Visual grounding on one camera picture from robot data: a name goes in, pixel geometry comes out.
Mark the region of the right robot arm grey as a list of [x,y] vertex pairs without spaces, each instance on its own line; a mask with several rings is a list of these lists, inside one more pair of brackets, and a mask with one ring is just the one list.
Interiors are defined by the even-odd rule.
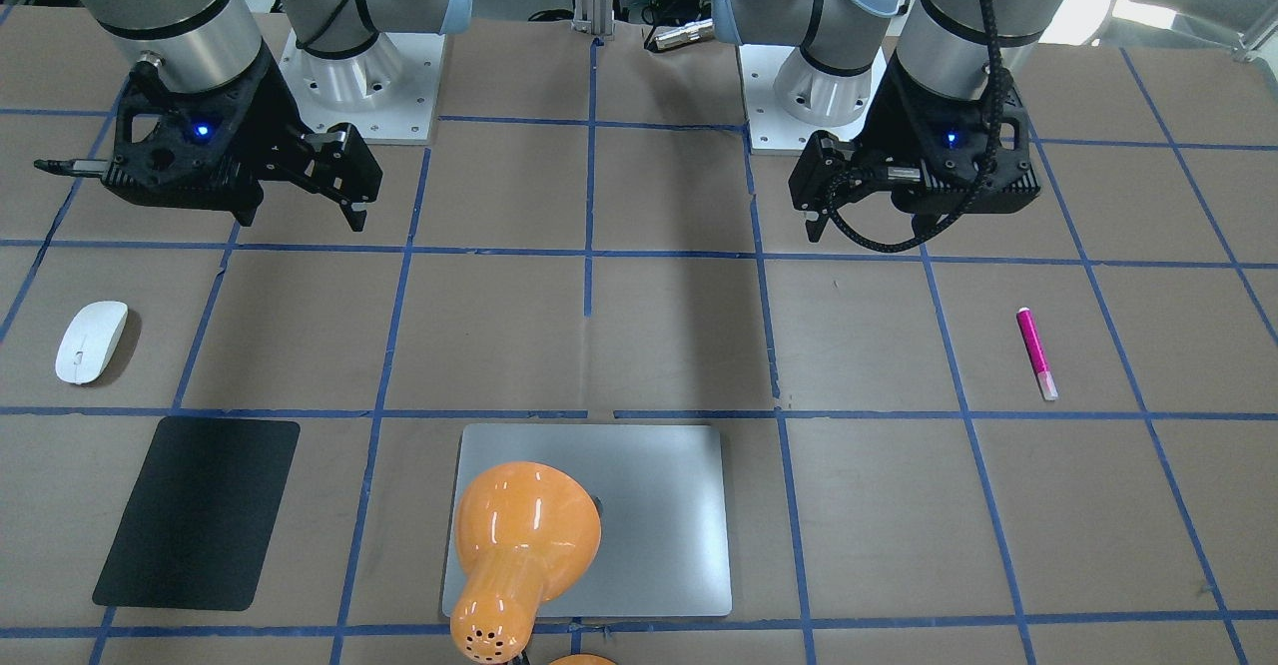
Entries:
[[473,0],[280,0],[280,64],[245,0],[81,0],[132,60],[101,159],[40,159],[128,205],[229,212],[249,228],[265,182],[289,182],[366,225],[383,170],[371,141],[424,141],[438,82],[409,50],[472,20]]

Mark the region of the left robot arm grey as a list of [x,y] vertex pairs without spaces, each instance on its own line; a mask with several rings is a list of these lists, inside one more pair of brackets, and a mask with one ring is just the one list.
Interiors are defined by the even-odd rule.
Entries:
[[787,179],[809,242],[898,253],[1042,185],[1013,74],[1063,0],[711,0],[714,37],[790,54],[774,93],[812,124]]

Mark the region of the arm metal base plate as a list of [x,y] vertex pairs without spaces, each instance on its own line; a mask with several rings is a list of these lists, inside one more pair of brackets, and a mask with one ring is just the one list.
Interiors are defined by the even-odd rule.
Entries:
[[328,60],[298,49],[291,32],[280,69],[312,130],[349,123],[369,145],[424,146],[446,45],[443,35],[383,33],[363,54]]
[[781,45],[737,47],[741,96],[748,111],[753,153],[797,156],[803,153],[808,137],[819,129],[786,111],[774,92],[774,82],[794,50]]

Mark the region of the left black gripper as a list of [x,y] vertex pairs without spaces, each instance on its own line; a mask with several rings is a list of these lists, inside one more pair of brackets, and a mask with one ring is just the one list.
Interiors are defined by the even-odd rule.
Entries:
[[[1007,69],[1002,86],[999,133],[1012,142],[999,142],[993,187],[967,206],[973,215],[1019,212],[1042,193],[1028,153],[1028,113]],[[812,133],[805,141],[787,187],[806,239],[820,240],[831,211],[877,192],[889,192],[892,206],[912,215],[912,230],[941,223],[976,184],[987,105],[987,95],[960,101],[930,92],[892,58],[858,138]]]

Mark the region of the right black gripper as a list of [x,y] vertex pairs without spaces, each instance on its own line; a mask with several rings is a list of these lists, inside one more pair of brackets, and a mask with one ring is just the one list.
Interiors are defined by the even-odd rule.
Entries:
[[314,133],[302,121],[268,46],[227,84],[179,93],[164,84],[164,60],[144,52],[115,110],[106,157],[37,159],[59,176],[97,179],[128,205],[229,212],[242,228],[265,199],[265,180],[284,180],[339,205],[363,233],[383,169],[357,124]]

